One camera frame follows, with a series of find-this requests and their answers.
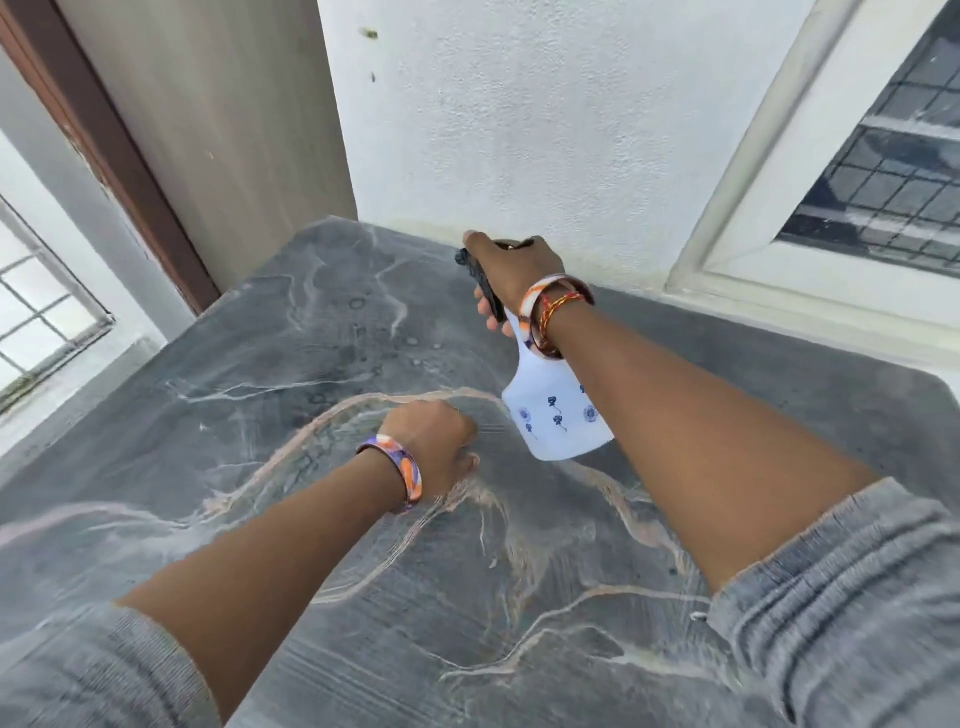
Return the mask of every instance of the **sleeve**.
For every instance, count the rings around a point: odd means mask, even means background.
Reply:
[[[220,728],[186,651],[131,609],[99,605],[0,645],[0,725]]]
[[[881,480],[738,574],[708,622],[791,722],[954,725],[960,525]]]

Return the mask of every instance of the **gray sweatshirt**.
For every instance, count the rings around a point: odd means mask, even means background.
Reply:
[[[960,525],[894,480],[740,573],[708,621],[799,725],[960,724]],[[0,647],[0,725],[214,728],[220,718],[169,634],[105,605]]]

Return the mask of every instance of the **brown door frame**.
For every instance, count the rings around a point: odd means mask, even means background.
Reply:
[[[54,0],[0,0],[0,45],[195,313],[220,297]]]

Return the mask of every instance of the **gray marble countertop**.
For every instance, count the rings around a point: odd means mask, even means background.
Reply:
[[[449,248],[328,219],[0,491],[0,638],[118,596],[345,462],[411,396],[481,425],[482,468],[385,518],[234,719],[250,726],[782,725],[691,617],[705,585],[616,444],[526,451]],[[613,316],[919,493],[960,505],[958,417],[931,376],[611,291]]]

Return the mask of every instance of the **metal grille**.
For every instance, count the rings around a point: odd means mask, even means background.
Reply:
[[[780,237],[960,278],[960,0],[951,0]]]
[[[0,198],[0,411],[112,323]]]

